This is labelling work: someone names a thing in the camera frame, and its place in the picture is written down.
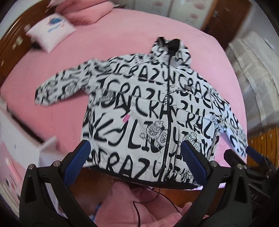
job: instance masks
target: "wooden headboard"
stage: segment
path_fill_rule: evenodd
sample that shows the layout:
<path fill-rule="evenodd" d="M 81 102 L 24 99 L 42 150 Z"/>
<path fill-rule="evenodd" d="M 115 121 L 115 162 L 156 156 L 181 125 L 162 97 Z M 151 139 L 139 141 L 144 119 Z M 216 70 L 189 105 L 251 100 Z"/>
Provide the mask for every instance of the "wooden headboard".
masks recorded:
<path fill-rule="evenodd" d="M 47 10 L 50 0 L 42 0 L 22 13 L 0 40 L 0 86 L 4 83 L 18 61 L 32 46 L 26 31 L 37 22 L 53 13 Z"/>

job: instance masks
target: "blue object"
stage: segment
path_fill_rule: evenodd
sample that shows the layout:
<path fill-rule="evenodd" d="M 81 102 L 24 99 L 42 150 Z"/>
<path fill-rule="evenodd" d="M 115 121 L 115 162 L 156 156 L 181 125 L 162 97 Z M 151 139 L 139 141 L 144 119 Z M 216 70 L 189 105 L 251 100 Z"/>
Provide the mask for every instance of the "blue object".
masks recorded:
<path fill-rule="evenodd" d="M 263 156 L 251 146 L 246 147 L 246 153 L 258 164 L 263 162 Z"/>
<path fill-rule="evenodd" d="M 64 173 L 64 184 L 66 186 L 72 185 L 79 175 L 83 164 L 86 162 L 91 152 L 91 145 L 89 141 L 85 141 L 77 154 L 71 160 Z"/>
<path fill-rule="evenodd" d="M 190 171 L 193 174 L 193 177 L 195 181 L 199 185 L 206 185 L 207 183 L 207 175 L 206 170 L 198 160 L 198 158 L 195 156 L 194 152 L 191 150 L 191 148 L 187 145 L 185 141 L 181 143 L 181 155 L 183 158 L 183 161 L 186 162 L 187 166 L 189 167 Z"/>
<path fill-rule="evenodd" d="M 62 21 L 63 19 L 59 18 L 59 17 L 54 17 L 54 18 L 51 18 L 49 20 L 49 24 L 57 24 L 59 23 L 60 21 Z"/>

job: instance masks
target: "zipper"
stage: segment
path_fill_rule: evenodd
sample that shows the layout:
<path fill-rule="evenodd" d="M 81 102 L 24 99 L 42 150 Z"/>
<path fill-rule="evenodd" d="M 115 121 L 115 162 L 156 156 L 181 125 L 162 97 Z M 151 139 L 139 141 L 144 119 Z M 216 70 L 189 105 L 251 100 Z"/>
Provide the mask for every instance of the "zipper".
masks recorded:
<path fill-rule="evenodd" d="M 164 150 L 164 156 L 163 156 L 163 165 L 161 167 L 160 170 L 160 175 L 158 178 L 158 181 L 161 181 L 162 177 L 163 177 L 163 173 L 165 171 L 166 168 L 166 161 L 167 161 L 167 156 L 168 156 L 168 152 L 169 152 L 169 146 L 170 146 L 170 135 L 171 135 L 171 111 L 170 111 L 170 59 L 171 59 L 171 55 L 169 58 L 169 64 L 168 64 L 168 90 L 167 90 L 167 118 L 168 118 L 168 133 L 167 133 L 167 140 L 166 140 L 166 146 L 165 146 L 165 150 Z"/>

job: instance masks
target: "hood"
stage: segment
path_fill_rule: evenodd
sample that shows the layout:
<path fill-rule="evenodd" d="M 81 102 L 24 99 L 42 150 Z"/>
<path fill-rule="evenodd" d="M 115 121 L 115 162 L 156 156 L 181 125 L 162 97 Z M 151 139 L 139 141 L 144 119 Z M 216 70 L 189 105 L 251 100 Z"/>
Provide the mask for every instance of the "hood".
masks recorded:
<path fill-rule="evenodd" d="M 191 56 L 188 48 L 179 39 L 168 40 L 164 37 L 158 37 L 157 41 L 154 43 L 150 54 L 153 58 L 160 62 L 169 64 L 174 68 L 180 66 L 190 67 Z"/>

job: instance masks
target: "metal screw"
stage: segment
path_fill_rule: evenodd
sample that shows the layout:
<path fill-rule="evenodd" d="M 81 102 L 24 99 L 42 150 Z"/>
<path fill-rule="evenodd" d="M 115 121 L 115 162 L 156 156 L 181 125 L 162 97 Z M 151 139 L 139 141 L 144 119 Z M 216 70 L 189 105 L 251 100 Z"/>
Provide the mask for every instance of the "metal screw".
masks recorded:
<path fill-rule="evenodd" d="M 28 166 L 28 169 L 33 169 L 34 167 L 35 167 L 34 164 L 30 164 L 30 165 Z"/>
<path fill-rule="evenodd" d="M 216 166 L 218 166 L 218 162 L 216 162 L 216 161 L 211 161 L 211 162 L 210 162 L 210 165 L 213 166 L 213 167 L 216 167 Z"/>
<path fill-rule="evenodd" d="M 58 167 L 59 165 L 60 165 L 60 161 L 55 161 L 54 163 L 53 163 L 53 166 L 55 166 L 55 167 Z"/>
<path fill-rule="evenodd" d="M 238 167 L 239 169 L 243 169 L 243 165 L 241 165 L 240 163 L 237 164 L 237 167 Z"/>

